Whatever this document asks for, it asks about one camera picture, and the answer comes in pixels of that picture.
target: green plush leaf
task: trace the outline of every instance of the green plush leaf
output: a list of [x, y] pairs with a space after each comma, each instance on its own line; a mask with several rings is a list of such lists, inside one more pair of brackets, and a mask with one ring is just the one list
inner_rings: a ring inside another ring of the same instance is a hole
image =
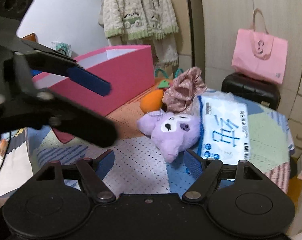
[[158, 85], [158, 88], [161, 89], [161, 88], [169, 88], [170, 87], [170, 83], [166, 80], [162, 80], [160, 82], [160, 84]]

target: pink floral cloth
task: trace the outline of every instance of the pink floral cloth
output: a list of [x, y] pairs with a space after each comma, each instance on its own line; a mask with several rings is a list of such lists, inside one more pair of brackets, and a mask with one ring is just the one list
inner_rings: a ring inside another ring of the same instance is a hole
[[173, 80], [173, 85], [164, 92], [162, 102], [166, 104], [168, 112], [190, 114], [193, 98], [206, 89], [201, 69], [193, 67]]

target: pink paper bag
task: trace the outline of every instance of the pink paper bag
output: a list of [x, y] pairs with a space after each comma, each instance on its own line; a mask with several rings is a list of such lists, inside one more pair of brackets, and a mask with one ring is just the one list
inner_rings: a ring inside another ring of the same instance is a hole
[[256, 32], [257, 12], [263, 17], [260, 9], [254, 10], [252, 29], [238, 30], [232, 68], [250, 78], [282, 84], [286, 66], [287, 40], [269, 35], [265, 22], [265, 33]]

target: orange mat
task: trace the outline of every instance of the orange mat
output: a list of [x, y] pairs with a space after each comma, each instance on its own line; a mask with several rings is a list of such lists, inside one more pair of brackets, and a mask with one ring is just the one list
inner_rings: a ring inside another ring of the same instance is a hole
[[123, 106], [119, 107], [112, 113], [108, 114], [107, 117], [115, 122], [118, 126], [119, 138], [128, 139], [141, 137], [143, 134], [137, 128], [137, 120], [141, 118], [144, 113], [140, 109], [140, 100], [146, 94], [157, 89], [159, 83], [163, 78], [155, 78], [155, 85], [143, 93], [139, 94]]

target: bag handle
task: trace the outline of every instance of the bag handle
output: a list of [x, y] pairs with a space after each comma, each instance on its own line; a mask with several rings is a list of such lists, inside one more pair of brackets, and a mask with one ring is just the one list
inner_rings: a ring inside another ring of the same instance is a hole
[[174, 78], [177, 78], [177, 77], [179, 76], [180, 72], [181, 72], [181, 73], [184, 72], [182, 68], [178, 68], [178, 69], [177, 69], [177, 71], [175, 72]]
[[251, 29], [253, 29], [254, 31], [256, 31], [256, 26], [255, 26], [255, 16], [256, 16], [257, 13], [261, 14], [261, 16], [262, 16], [263, 23], [264, 23], [265, 33], [266, 33], [266, 34], [269, 34], [269, 32], [268, 32], [268, 30], [267, 30], [267, 28], [266, 28], [266, 24], [265, 24], [265, 20], [264, 20], [263, 13], [262, 13], [262, 11], [261, 11], [259, 8], [255, 8], [254, 11], [253, 11], [253, 19], [252, 19]]
[[161, 69], [161, 68], [157, 68], [154, 71], [154, 76], [157, 77], [159, 72], [161, 72], [163, 74], [164, 78], [166, 78], [166, 79], [169, 78], [168, 75], [166, 74], [166, 72], [163, 69]]

